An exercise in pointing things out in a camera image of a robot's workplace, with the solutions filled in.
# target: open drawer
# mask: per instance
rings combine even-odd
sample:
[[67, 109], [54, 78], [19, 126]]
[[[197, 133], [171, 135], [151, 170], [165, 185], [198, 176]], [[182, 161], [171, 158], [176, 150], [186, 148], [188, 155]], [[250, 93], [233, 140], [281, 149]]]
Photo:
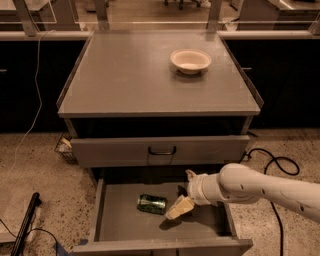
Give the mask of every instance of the open drawer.
[[74, 254], [212, 256], [242, 255], [247, 251], [252, 241], [237, 238], [229, 208], [224, 204], [196, 207], [173, 221], [137, 209], [141, 194], [165, 197], [168, 209], [181, 187], [187, 185], [184, 169], [179, 168], [148, 168], [152, 177], [148, 182], [143, 171], [143, 175], [137, 174], [139, 168], [123, 172], [122, 168], [110, 168], [106, 172], [109, 177], [98, 182], [89, 242], [75, 247]]
[[81, 167], [218, 164], [239, 161], [247, 135], [73, 139]]

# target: can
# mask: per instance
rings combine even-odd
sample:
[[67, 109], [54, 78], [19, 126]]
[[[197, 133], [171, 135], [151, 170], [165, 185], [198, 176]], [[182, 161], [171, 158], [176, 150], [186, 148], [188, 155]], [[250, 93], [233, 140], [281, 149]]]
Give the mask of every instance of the can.
[[166, 213], [167, 199], [165, 197], [142, 194], [138, 198], [137, 209], [163, 215]]

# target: white bowl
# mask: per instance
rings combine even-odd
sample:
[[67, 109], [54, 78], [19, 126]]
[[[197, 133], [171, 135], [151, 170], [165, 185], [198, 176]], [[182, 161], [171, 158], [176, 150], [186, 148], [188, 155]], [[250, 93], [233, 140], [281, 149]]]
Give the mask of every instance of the white bowl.
[[195, 49], [174, 51], [170, 60], [178, 70], [187, 75], [197, 74], [211, 64], [211, 57], [207, 53]]

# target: table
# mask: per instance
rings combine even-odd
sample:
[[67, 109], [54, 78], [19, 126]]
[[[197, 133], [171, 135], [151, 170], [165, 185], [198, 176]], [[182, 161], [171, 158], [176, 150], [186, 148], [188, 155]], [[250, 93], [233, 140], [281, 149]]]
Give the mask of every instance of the table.
[[[181, 48], [207, 52], [207, 72], [179, 73], [169, 57]], [[213, 31], [95, 32], [59, 100], [80, 166], [103, 173], [89, 242], [75, 255], [248, 250], [252, 241], [237, 238], [228, 206], [203, 208], [170, 227], [163, 216], [136, 212], [136, 196], [163, 195], [170, 205], [186, 186], [186, 166], [239, 161], [261, 108], [255, 96]]]

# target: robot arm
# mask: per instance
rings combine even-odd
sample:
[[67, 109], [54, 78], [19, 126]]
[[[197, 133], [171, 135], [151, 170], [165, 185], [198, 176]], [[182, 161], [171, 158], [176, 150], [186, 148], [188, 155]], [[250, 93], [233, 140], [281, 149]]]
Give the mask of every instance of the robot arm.
[[188, 197], [180, 197], [166, 217], [175, 219], [194, 204], [249, 204], [265, 198], [320, 223], [320, 184], [267, 176], [241, 164], [225, 165], [220, 173], [196, 175], [187, 170]]

